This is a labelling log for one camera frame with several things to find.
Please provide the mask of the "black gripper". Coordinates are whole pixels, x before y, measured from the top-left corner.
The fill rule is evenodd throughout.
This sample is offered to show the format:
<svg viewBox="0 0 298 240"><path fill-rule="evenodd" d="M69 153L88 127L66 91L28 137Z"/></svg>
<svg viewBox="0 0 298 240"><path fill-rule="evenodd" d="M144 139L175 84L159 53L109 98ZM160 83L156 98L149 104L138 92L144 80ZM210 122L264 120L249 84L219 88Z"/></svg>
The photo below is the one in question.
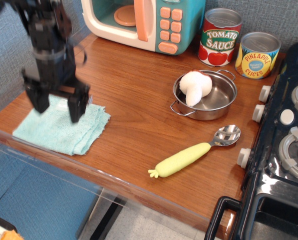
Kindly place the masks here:
<svg viewBox="0 0 298 240"><path fill-rule="evenodd" d="M72 47L52 53L50 59L45 52L37 54L35 64L21 73L28 98L40 114L49 107L49 95L67 98L72 123L79 122L85 114L90 86L76 76L76 62Z"/></svg>

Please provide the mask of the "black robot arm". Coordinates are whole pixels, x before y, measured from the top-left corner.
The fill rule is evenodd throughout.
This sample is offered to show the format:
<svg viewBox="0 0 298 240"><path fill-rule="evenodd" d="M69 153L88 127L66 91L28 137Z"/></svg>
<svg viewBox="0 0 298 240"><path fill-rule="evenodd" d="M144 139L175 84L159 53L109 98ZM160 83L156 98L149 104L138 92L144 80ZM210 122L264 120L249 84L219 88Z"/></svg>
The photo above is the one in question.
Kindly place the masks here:
<svg viewBox="0 0 298 240"><path fill-rule="evenodd" d="M72 24L60 0L0 0L18 13L32 44L35 65L21 71L24 88L39 113L49 107L49 95L67 99L70 118L79 121L89 101L89 85L76 77Z"/></svg>

